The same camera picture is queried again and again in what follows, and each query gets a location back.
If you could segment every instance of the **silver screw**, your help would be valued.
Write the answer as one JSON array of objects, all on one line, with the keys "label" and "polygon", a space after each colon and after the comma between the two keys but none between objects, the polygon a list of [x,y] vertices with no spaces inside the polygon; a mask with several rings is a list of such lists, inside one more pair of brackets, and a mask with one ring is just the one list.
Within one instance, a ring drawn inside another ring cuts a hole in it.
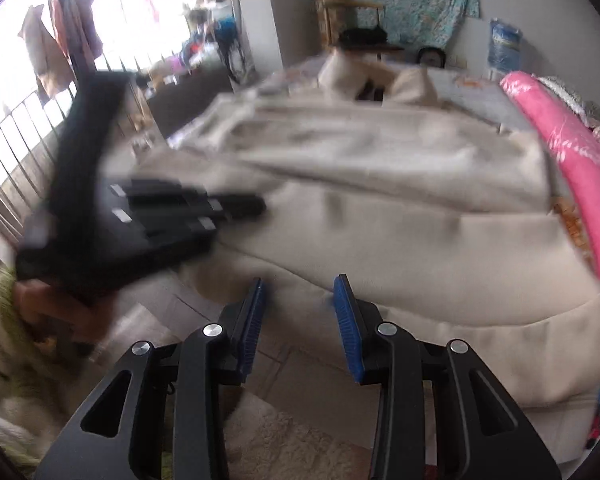
[{"label": "silver screw", "polygon": [[151,345],[147,341],[138,341],[131,347],[131,351],[136,355],[144,355],[151,349]]},{"label": "silver screw", "polygon": [[222,327],[216,323],[205,326],[202,329],[202,333],[207,337],[216,337],[222,333]]},{"label": "silver screw", "polygon": [[393,323],[381,323],[378,325],[378,333],[382,335],[395,335],[398,332],[398,327]]},{"label": "silver screw", "polygon": [[454,339],[451,342],[451,351],[456,354],[466,354],[469,351],[469,345],[461,339]]}]

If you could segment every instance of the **human hand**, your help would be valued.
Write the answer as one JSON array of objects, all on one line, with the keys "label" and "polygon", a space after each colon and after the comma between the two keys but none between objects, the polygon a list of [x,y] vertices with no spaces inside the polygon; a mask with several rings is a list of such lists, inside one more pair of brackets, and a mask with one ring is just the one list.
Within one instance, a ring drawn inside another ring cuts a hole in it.
[{"label": "human hand", "polygon": [[35,332],[44,332],[48,317],[68,323],[73,341],[97,343],[110,329],[114,317],[115,295],[100,298],[91,306],[76,300],[59,288],[38,280],[16,282],[13,303],[22,320]]}]

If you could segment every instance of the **person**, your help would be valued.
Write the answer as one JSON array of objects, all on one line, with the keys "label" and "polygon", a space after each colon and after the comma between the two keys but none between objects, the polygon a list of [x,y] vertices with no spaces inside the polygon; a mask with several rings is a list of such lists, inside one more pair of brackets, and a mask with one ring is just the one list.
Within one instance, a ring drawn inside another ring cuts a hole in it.
[{"label": "person", "polygon": [[[78,364],[57,351],[49,319],[68,323],[73,341],[94,345]],[[18,282],[0,268],[0,446],[26,476],[107,369],[137,340],[176,339],[143,306],[116,315],[116,295],[89,307],[59,287]]]}]

